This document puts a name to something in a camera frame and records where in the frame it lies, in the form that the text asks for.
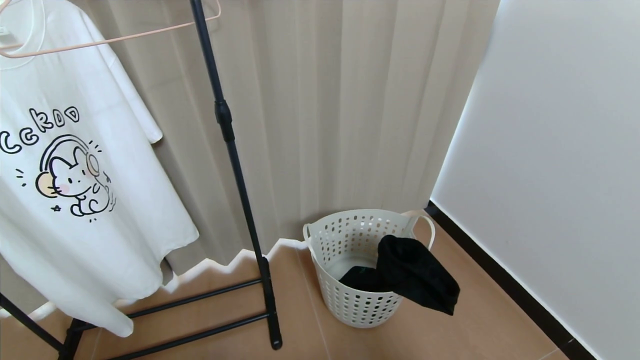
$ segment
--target laundry basket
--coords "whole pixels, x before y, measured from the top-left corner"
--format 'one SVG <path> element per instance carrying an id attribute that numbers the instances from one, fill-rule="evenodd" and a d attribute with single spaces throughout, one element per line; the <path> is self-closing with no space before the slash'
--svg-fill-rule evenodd
<path id="1" fill-rule="evenodd" d="M 335 213 L 303 228 L 320 282 L 324 303 L 343 323 L 359 328 L 375 327 L 387 321 L 400 306 L 394 292 L 371 293 L 343 285 L 338 280 L 353 266 L 375 268 L 378 244 L 392 234 L 414 238 L 413 226 L 425 218 L 431 226 L 431 249 L 435 227 L 430 218 L 406 217 L 386 210 L 359 209 Z"/>

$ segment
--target pink hanger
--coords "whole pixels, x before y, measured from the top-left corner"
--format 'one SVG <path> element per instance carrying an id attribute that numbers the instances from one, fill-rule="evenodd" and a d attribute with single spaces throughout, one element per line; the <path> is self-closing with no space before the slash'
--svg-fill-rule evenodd
<path id="1" fill-rule="evenodd" d="M 0 4 L 0 13 L 2 13 L 2 11 L 11 3 L 11 0 L 4 0 L 4 2 L 2 4 Z M 220 17 L 220 15 L 222 15 L 222 7 L 220 7 L 220 0 L 216 0 L 216 4 L 218 5 L 218 14 L 212 17 L 208 17 L 205 20 L 213 20 L 213 19 L 217 19 L 218 17 Z M 68 51 L 68 50 L 74 50 L 74 49 L 82 49 L 83 47 L 91 47 L 91 46 L 96 46 L 96 45 L 102 45 L 102 44 L 110 44 L 112 42 L 118 42 L 118 41 L 123 41 L 123 40 L 128 40 L 128 39 L 132 39 L 132 38 L 139 38 L 139 37 L 145 37 L 147 35 L 151 35 L 151 34 L 158 34 L 158 33 L 164 33 L 165 31 L 169 31 L 169 30 L 175 30 L 175 29 L 180 29 L 180 28 L 185 28 L 187 26 L 193 25 L 194 22 L 187 22 L 185 24 L 180 24 L 180 25 L 175 25 L 175 26 L 169 26 L 168 28 L 163 28 L 163 29 L 158 29 L 158 30 L 152 30 L 152 31 L 146 31 L 144 33 L 138 33 L 138 34 L 133 34 L 133 35 L 127 35 L 124 37 L 119 37 L 119 38 L 112 38 L 109 40 L 102 40 L 102 41 L 96 41 L 96 42 L 89 42 L 87 44 L 79 44 L 79 45 L 73 45 L 73 46 L 65 46 L 65 47 L 60 47 L 57 49 L 49 49 L 49 50 L 41 50 L 41 51 L 35 51 L 32 53 L 22 53 L 22 54 L 8 54 L 6 52 L 4 52 L 5 49 L 12 49 L 14 47 L 19 47 L 21 45 L 10 45 L 10 46 L 3 46 L 0 47 L 0 56 L 4 56 L 5 58 L 11 58 L 11 59 L 19 59 L 19 58 L 28 58 L 30 56 L 37 56 L 37 55 L 44 55 L 44 54 L 52 54 L 52 53 L 59 53 L 61 51 Z"/>

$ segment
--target curtain fold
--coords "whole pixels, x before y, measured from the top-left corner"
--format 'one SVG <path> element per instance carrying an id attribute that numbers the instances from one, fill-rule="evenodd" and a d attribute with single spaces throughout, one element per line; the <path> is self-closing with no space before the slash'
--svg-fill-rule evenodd
<path id="1" fill-rule="evenodd" d="M 106 38 L 192 20 L 187 1 L 73 2 Z M 329 213 L 426 205 L 498 3 L 221 0 L 209 33 L 263 252 Z M 200 231 L 169 263 L 227 264 L 251 243 L 194 27 L 113 48 Z"/>

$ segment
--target cartoon cat print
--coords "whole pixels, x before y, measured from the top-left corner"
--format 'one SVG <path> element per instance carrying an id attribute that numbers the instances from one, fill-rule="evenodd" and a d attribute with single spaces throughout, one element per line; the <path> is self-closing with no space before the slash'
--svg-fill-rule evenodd
<path id="1" fill-rule="evenodd" d="M 76 147 L 72 162 L 55 156 L 51 158 L 51 174 L 55 192 L 64 197 L 75 197 L 77 204 L 71 205 L 71 214 L 82 217 L 100 213 L 109 205 L 115 205 L 115 199 L 108 186 L 88 169 L 86 156 Z"/>

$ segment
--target clothes rack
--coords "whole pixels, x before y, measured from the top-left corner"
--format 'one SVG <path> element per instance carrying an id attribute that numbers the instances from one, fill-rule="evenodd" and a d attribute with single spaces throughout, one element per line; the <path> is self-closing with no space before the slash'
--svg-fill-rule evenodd
<path id="1" fill-rule="evenodd" d="M 274 350 L 278 350 L 279 348 L 282 347 L 282 335 L 280 334 L 280 326 L 278 324 L 278 314 L 276 312 L 275 296 L 273 293 L 273 286 L 271 283 L 269 261 L 267 260 L 266 257 L 262 255 L 262 251 L 260 250 L 260 243 L 258 242 L 255 223 L 253 221 L 253 214 L 252 214 L 251 206 L 249 203 L 249 196 L 246 191 L 246 185 L 244 183 L 244 177 L 243 177 L 242 168 L 240 165 L 240 159 L 237 153 L 234 130 L 231 125 L 231 121 L 232 121 L 231 111 L 222 93 L 220 78 L 218 76 L 218 70 L 216 68 L 216 60 L 214 58 L 213 50 L 211 48 L 211 39 L 209 38 L 209 32 L 207 30 L 207 23 L 204 15 L 204 10 L 202 8 L 202 0 L 189 0 L 189 2 L 191 4 L 191 10 L 193 12 L 193 18 L 194 18 L 196 30 L 198 33 L 198 38 L 200 39 L 202 53 L 204 56 L 205 64 L 207 66 L 209 81 L 211 82 L 211 88 L 213 90 L 216 120 L 220 125 L 220 129 L 222 130 L 224 141 L 227 145 L 229 159 L 231 161 L 231 165 L 234 171 L 234 176 L 236 178 L 237 189 L 240 194 L 240 200 L 242 202 L 244 218 L 246 220 L 246 225 L 249 230 L 249 235 L 251 238 L 251 243 L 253 245 L 253 251 L 255 252 L 255 258 L 258 263 L 258 268 L 260 270 L 260 277 L 258 277 L 257 279 L 241 282 L 239 284 L 227 286 L 225 288 L 212 290 L 212 291 L 195 295 L 192 297 L 180 299 L 167 304 L 151 307 L 150 309 L 145 309 L 142 311 L 135 312 L 133 314 L 129 314 L 128 317 L 133 319 L 139 316 L 149 315 L 152 313 L 156 313 L 158 311 L 170 309 L 172 307 L 189 304 L 197 300 L 206 299 L 215 295 L 220 295 L 230 291 L 245 288 L 247 286 L 258 285 L 258 284 L 262 284 L 264 304 L 266 309 L 264 312 L 260 314 L 252 315 L 252 316 L 243 318 L 241 320 L 238 320 L 236 322 L 228 323 L 222 326 L 215 327 L 213 329 L 202 331 L 202 332 L 199 332 L 198 334 L 193 334 L 193 335 L 185 336 L 176 340 L 168 341 L 166 343 L 162 343 L 160 345 L 149 347 L 143 350 L 116 356 L 111 358 L 110 360 L 135 359 L 137 357 L 153 354 L 155 352 L 166 350 L 168 348 L 190 343 L 195 340 L 206 338 L 208 336 L 212 336 L 212 335 L 221 333 L 223 331 L 235 329 L 236 327 L 247 325 L 249 323 L 256 322 L 263 319 L 267 320 L 271 347 Z M 36 322 L 30 319 L 30 317 L 26 313 L 21 311 L 16 305 L 14 305 L 11 301 L 9 301 L 9 299 L 7 299 L 1 293 L 0 293 L 0 306 L 2 306 L 5 310 L 7 310 L 7 312 L 13 315 L 16 318 L 16 320 L 24 324 L 29 330 L 31 330 L 34 334 L 36 334 L 38 337 L 44 340 L 47 344 L 49 344 L 52 348 L 54 348 L 58 352 L 58 360 L 73 360 L 83 332 L 95 328 L 95 326 L 90 323 L 86 323 L 78 319 L 73 319 L 71 322 L 71 326 L 67 330 L 67 337 L 65 338 L 64 343 L 62 343 L 59 340 L 57 340 L 54 336 L 49 334 L 41 326 L 39 326 Z"/>

